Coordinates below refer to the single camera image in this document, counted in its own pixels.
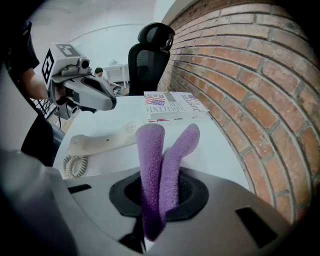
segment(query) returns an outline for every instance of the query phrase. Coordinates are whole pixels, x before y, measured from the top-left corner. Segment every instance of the chair headrest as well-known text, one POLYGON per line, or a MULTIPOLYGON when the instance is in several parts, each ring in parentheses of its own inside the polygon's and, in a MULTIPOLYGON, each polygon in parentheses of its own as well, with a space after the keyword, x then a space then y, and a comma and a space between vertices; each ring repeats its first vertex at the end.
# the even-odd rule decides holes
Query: chair headrest
POLYGON ((154 22, 141 29, 138 41, 141 44, 152 45, 153 47, 168 51, 173 44, 175 35, 175 31, 171 27, 154 22))

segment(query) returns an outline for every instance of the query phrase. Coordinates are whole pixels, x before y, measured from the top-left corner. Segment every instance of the black office chair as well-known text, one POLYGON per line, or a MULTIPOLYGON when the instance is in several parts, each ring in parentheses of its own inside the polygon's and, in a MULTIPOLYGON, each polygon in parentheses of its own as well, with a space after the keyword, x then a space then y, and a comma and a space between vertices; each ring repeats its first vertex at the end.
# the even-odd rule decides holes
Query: black office chair
POLYGON ((128 56, 129 95, 144 95, 156 91, 170 58, 175 31, 162 23, 146 25, 138 35, 138 41, 128 56))

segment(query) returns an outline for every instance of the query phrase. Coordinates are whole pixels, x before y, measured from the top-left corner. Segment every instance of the white desk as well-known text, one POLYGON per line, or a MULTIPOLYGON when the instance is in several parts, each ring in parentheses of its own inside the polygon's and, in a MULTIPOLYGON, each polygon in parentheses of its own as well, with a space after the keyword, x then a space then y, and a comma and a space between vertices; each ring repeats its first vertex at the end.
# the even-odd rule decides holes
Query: white desk
MULTIPOLYGON (((67 155, 70 139, 79 134, 102 136, 119 131, 128 122, 144 120, 147 113, 143 96, 117 97, 115 109, 91 113, 80 112, 74 119, 57 152, 53 167, 62 174, 62 161, 67 155)), ((183 158, 181 166, 234 181, 249 190, 243 169, 227 140, 209 116, 191 120, 158 122, 165 128, 164 149, 171 147, 191 123, 198 125, 200 140, 193 153, 183 158)), ((84 176, 124 171, 139 166, 137 144, 88 157, 84 176)))
POLYGON ((127 88, 126 82, 127 82, 127 81, 129 82, 129 80, 126 79, 126 78, 127 78, 127 76, 126 76, 127 66, 128 66, 128 64, 119 64, 119 65, 113 65, 113 66, 104 67, 103 70, 105 70, 106 78, 107 78, 108 80, 110 80, 109 71, 112 71, 112 70, 121 70, 121 71, 122 71, 123 85, 124 85, 124 88, 127 88))

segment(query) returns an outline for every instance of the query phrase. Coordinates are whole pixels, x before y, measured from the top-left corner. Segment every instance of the purple fabric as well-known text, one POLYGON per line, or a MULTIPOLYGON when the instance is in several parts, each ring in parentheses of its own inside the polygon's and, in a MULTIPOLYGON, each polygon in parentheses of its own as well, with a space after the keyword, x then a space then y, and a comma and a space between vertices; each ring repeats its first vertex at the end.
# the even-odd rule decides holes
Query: purple fabric
POLYGON ((190 124, 163 154, 159 187, 159 212, 163 227, 166 224, 166 212, 179 204, 178 177, 181 160, 196 149, 199 139, 198 126, 190 124))
POLYGON ((159 182, 165 129, 149 123, 136 131, 140 175, 141 209, 144 236, 154 241, 162 231, 159 215, 159 182))

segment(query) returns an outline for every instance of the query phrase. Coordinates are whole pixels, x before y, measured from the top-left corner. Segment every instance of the red brick wall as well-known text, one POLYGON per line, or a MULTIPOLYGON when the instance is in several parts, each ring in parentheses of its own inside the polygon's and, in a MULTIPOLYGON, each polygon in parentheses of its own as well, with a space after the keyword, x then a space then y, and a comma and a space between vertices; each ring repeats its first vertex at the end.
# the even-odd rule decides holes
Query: red brick wall
POLYGON ((251 191, 294 222, 320 180, 319 64, 284 9, 232 6, 238 3, 201 0, 172 22, 176 36, 159 90, 196 95, 251 191))

